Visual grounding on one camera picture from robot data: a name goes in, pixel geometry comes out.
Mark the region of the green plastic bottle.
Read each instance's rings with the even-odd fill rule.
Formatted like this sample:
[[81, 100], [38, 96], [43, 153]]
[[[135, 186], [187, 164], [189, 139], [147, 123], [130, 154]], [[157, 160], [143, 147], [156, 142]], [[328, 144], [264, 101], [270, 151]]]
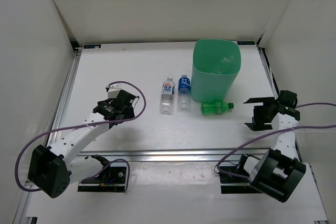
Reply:
[[221, 100], [201, 103], [201, 113], [204, 116], [224, 114], [233, 108], [233, 103], [226, 103]]

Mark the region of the clear plastic bottle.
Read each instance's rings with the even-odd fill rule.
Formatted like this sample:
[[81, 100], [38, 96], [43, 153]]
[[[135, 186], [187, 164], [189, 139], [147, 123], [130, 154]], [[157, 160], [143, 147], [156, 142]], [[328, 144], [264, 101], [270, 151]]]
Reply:
[[209, 60], [208, 72], [211, 74], [233, 74], [235, 68], [234, 57], [220, 55]]

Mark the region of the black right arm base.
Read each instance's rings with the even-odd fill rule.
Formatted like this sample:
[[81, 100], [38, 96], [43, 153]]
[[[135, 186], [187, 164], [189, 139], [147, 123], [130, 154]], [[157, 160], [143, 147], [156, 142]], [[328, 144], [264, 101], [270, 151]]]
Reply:
[[229, 194], [261, 194], [260, 191], [249, 185], [249, 173], [260, 161], [260, 158], [251, 154], [243, 154], [238, 162], [224, 161], [226, 165], [221, 166], [222, 173], [214, 166], [214, 173], [219, 176], [220, 192], [223, 195]]

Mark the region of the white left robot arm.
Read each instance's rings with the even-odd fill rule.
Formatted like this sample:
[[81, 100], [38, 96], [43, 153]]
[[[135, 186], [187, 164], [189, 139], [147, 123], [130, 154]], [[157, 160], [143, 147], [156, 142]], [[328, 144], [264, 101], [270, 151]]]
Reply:
[[38, 145], [32, 153], [28, 179], [50, 198], [60, 196], [68, 185], [80, 182], [104, 183], [110, 178], [109, 161], [100, 155], [78, 158], [78, 154], [98, 136], [117, 125], [118, 120], [134, 118], [136, 96], [120, 90], [114, 98], [99, 101], [84, 120], [48, 147]]

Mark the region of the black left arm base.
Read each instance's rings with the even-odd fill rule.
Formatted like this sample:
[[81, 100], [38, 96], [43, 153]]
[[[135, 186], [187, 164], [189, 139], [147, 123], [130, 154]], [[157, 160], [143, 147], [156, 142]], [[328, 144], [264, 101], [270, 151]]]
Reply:
[[103, 166], [102, 171], [78, 183], [78, 192], [125, 193], [130, 181], [130, 164], [122, 158], [109, 161], [100, 155], [91, 155]]

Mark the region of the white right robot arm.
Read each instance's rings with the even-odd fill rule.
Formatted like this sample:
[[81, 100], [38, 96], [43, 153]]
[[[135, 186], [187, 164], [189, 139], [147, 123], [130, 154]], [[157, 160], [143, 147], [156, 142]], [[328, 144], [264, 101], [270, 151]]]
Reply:
[[236, 168], [236, 177], [249, 182], [255, 190], [286, 202], [306, 172], [306, 166], [296, 153], [293, 131], [300, 121], [300, 112], [296, 110], [297, 94], [281, 90], [277, 98], [250, 98], [246, 102], [262, 103], [254, 107], [252, 122], [246, 123], [250, 130], [271, 130], [271, 122], [277, 118], [281, 132], [262, 158], [243, 155]]

